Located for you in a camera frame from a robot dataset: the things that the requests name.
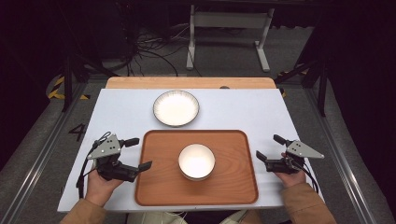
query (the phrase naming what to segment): tray rim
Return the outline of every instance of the tray rim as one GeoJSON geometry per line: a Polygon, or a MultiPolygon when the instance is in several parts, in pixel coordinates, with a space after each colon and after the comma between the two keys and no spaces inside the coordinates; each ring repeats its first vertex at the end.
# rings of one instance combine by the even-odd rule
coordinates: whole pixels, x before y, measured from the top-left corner
{"type": "Polygon", "coordinates": [[[137,178],[136,181],[136,186],[135,186],[135,190],[134,190],[134,200],[136,201],[136,203],[140,206],[190,206],[190,205],[230,205],[230,204],[253,204],[255,202],[258,201],[259,199],[259,188],[257,185],[257,179],[256,179],[256,173],[254,170],[254,166],[253,166],[253,160],[251,157],[251,151],[250,151],[250,146],[248,143],[248,136],[246,135],[245,132],[243,132],[242,130],[237,130],[237,129],[231,129],[231,130],[220,130],[220,129],[214,129],[214,130],[150,130],[148,132],[145,133],[144,137],[143,137],[143,144],[142,144],[142,151],[141,151],[141,155],[140,155],[140,159],[139,162],[143,162],[143,149],[144,149],[144,145],[146,143],[146,139],[147,136],[151,133],[212,133],[212,132],[222,132],[222,133],[241,133],[244,138],[246,139],[246,144],[247,144],[247,154],[249,157],[249,166],[251,169],[251,173],[252,173],[252,179],[253,179],[253,187],[254,187],[254,197],[252,200],[250,200],[249,202],[245,202],[245,203],[201,203],[201,204],[197,204],[197,203],[177,203],[177,204],[165,204],[165,203],[158,203],[158,204],[146,204],[146,203],[141,203],[138,199],[137,199],[137,192],[139,190],[139,183],[140,183],[140,176],[137,178]]]}

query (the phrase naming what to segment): white table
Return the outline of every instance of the white table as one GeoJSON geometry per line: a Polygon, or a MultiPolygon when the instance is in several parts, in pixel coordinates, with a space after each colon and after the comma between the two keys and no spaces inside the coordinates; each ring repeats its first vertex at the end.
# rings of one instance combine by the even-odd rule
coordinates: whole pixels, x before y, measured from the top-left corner
{"type": "MultiPolygon", "coordinates": [[[[122,163],[137,166],[146,132],[175,129],[160,123],[152,112],[154,101],[166,91],[170,90],[101,90],[60,200],[59,212],[70,211],[78,201],[76,181],[80,169],[93,141],[104,133],[113,132],[119,139],[125,140],[140,138],[139,145],[124,148],[120,156],[122,163]]],[[[279,192],[283,187],[280,180],[273,173],[267,173],[264,163],[255,157],[256,150],[259,150],[268,159],[280,159],[280,153],[285,151],[285,147],[273,140],[275,133],[289,140],[299,139],[279,90],[187,89],[185,91],[197,98],[200,111],[195,120],[177,128],[178,130],[241,130],[247,134],[259,189],[258,201],[253,204],[233,205],[140,206],[134,201],[135,183],[124,182],[114,191],[105,209],[116,212],[142,212],[259,209],[282,206],[279,192]]],[[[312,170],[309,161],[306,163],[312,170]]]]}

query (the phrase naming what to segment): white bowl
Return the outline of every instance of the white bowl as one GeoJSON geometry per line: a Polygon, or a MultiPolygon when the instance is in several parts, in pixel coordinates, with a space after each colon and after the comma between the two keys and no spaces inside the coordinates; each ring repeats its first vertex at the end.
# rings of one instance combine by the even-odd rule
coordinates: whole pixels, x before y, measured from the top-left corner
{"type": "Polygon", "coordinates": [[[185,147],[178,156],[181,173],[190,180],[204,180],[212,173],[216,159],[212,150],[200,144],[185,147]]]}
{"type": "Polygon", "coordinates": [[[192,121],[198,114],[197,99],[186,91],[168,91],[153,106],[155,117],[162,123],[178,127],[192,121]]]}

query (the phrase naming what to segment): robotic hand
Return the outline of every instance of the robotic hand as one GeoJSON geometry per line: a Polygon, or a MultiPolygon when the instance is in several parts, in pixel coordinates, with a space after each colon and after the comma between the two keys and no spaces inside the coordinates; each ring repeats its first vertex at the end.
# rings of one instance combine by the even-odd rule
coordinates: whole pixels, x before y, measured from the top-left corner
{"type": "Polygon", "coordinates": [[[300,141],[285,140],[277,134],[274,134],[274,140],[280,145],[286,145],[286,157],[280,160],[267,160],[260,151],[256,151],[256,157],[265,163],[267,172],[295,174],[304,170],[304,158],[324,158],[324,155],[300,141]]]}
{"type": "Polygon", "coordinates": [[[94,141],[87,159],[84,161],[76,187],[79,198],[83,198],[84,171],[88,160],[93,160],[93,169],[106,180],[119,179],[134,182],[137,176],[147,171],[152,161],[139,164],[138,167],[128,166],[119,161],[122,147],[131,147],[139,144],[138,138],[119,140],[115,134],[105,133],[99,140],[94,141]]]}

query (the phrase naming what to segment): wooden tray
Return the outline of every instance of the wooden tray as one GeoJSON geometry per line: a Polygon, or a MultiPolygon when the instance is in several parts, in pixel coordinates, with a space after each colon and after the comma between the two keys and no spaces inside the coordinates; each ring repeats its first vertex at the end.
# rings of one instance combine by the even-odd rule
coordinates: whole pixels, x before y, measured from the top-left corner
{"type": "Polygon", "coordinates": [[[143,140],[140,162],[152,161],[139,175],[135,200],[144,206],[248,204],[258,199],[256,177],[241,131],[150,131],[143,140]],[[181,173],[178,155],[190,144],[202,144],[215,154],[215,168],[205,180],[181,173]]]}

